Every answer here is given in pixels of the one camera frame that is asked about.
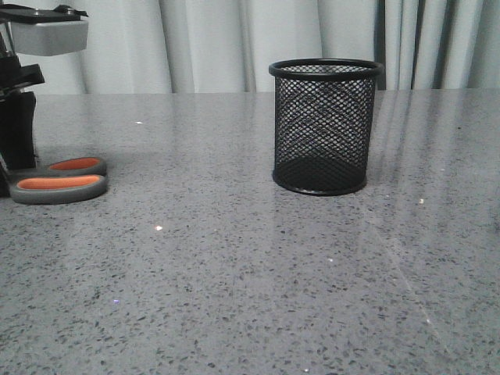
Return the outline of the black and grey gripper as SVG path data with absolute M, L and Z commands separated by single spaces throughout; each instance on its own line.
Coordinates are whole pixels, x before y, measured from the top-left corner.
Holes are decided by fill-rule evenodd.
M 69 5 L 54 9 L 1 5 L 1 99 L 5 99 L 1 101 L 1 156 L 8 170 L 36 166 L 36 98 L 32 91 L 17 93 L 45 82 L 40 66 L 22 65 L 18 55 L 54 56 L 84 50 L 87 16 Z

